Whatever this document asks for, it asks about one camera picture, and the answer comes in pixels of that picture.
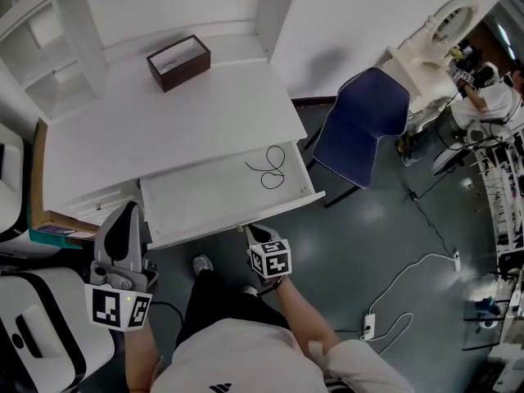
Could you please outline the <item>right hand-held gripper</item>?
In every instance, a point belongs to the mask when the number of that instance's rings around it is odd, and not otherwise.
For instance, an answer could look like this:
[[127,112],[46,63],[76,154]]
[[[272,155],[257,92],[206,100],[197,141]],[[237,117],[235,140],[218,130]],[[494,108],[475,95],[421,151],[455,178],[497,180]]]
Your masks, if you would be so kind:
[[292,272],[291,248],[271,228],[248,224],[244,228],[248,244],[248,264],[263,279],[280,278]]

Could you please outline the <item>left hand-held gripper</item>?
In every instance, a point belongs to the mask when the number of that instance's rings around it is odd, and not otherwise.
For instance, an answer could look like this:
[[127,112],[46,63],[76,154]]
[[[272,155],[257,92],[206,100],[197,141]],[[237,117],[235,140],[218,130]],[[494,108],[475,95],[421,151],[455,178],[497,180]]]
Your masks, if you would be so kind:
[[151,234],[141,206],[133,201],[114,210],[95,236],[95,257],[124,260],[121,269],[92,262],[85,298],[90,322],[119,332],[143,328],[159,277],[155,269],[142,270]]

